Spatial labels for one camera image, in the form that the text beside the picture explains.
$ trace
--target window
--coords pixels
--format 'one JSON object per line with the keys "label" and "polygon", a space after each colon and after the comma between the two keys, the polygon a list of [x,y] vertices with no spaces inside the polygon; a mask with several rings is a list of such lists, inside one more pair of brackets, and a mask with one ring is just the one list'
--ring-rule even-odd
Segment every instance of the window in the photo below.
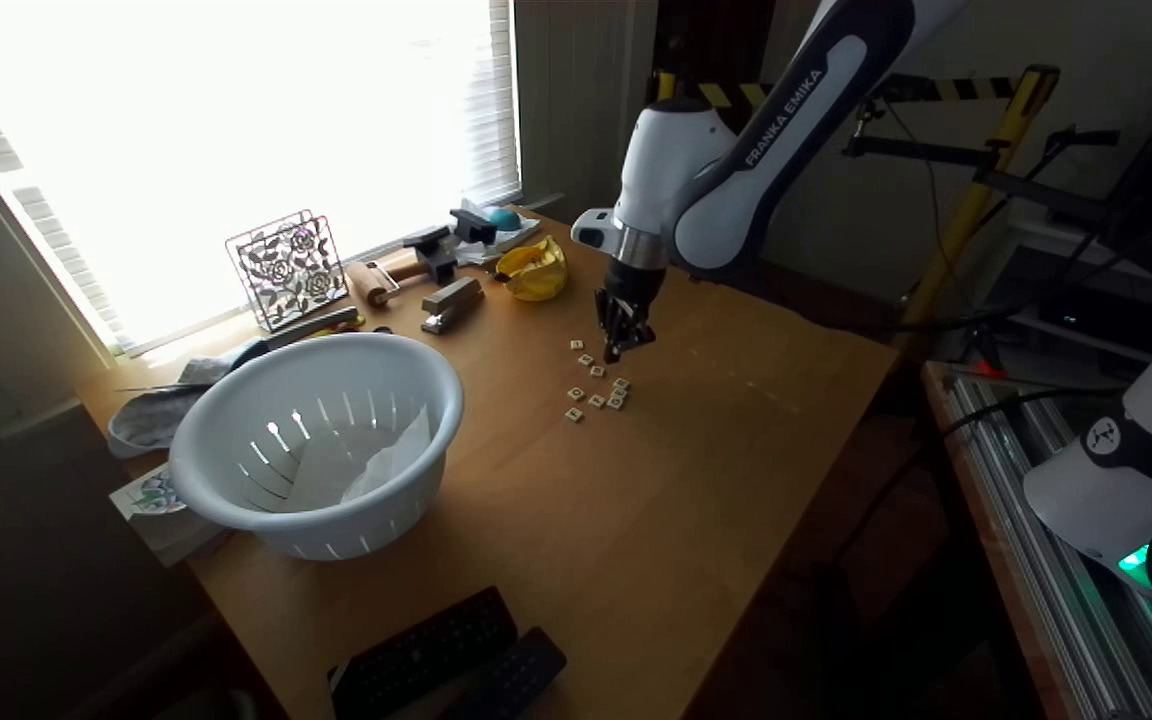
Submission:
{"label": "window", "polygon": [[511,190],[511,0],[0,0],[0,195],[114,352],[243,307],[264,221],[352,256]]}

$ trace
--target bright window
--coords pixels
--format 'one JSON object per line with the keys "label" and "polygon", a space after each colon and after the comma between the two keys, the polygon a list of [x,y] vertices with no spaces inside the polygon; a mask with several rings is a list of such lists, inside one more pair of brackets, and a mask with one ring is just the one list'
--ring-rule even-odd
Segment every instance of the bright window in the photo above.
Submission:
{"label": "bright window", "polygon": [[0,195],[118,352],[243,307],[264,221],[352,256],[511,190],[511,0],[0,0]]}

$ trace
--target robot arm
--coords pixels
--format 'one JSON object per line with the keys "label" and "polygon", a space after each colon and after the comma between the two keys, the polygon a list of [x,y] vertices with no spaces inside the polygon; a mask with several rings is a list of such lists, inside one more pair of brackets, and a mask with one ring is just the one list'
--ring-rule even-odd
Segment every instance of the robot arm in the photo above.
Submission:
{"label": "robot arm", "polygon": [[731,271],[761,253],[769,217],[819,144],[890,68],[964,0],[826,0],[769,102],[737,134],[712,107],[646,107],[618,208],[572,225],[613,265],[595,294],[610,358],[651,341],[669,261]]}

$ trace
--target wooden table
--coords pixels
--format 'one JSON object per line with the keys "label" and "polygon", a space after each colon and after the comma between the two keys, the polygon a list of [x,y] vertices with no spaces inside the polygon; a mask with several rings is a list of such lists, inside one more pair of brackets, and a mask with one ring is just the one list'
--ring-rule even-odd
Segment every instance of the wooden table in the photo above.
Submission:
{"label": "wooden table", "polygon": [[[599,352],[603,261],[566,249],[560,301],[516,302],[490,283],[457,336],[425,336],[465,379],[465,422],[413,534],[348,565],[251,534],[191,558],[294,715],[333,715],[333,663],[490,582],[567,652],[537,715],[681,715],[897,358],[669,277],[661,341],[613,367],[637,385],[627,409],[572,422],[566,390],[603,385],[567,346],[581,336]],[[376,324],[420,336],[420,294]]]}

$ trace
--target white plastic basket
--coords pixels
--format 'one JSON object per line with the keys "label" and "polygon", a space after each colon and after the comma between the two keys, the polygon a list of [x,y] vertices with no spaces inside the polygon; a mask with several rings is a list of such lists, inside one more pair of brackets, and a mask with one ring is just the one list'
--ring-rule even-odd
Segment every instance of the white plastic basket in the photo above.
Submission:
{"label": "white plastic basket", "polygon": [[[348,558],[379,552],[428,513],[457,428],[461,379],[440,352],[386,333],[302,341],[188,409],[173,474],[184,504],[219,529],[256,530],[287,556]],[[392,440],[408,451],[386,471],[376,457]],[[348,484],[352,494],[305,499]]]}

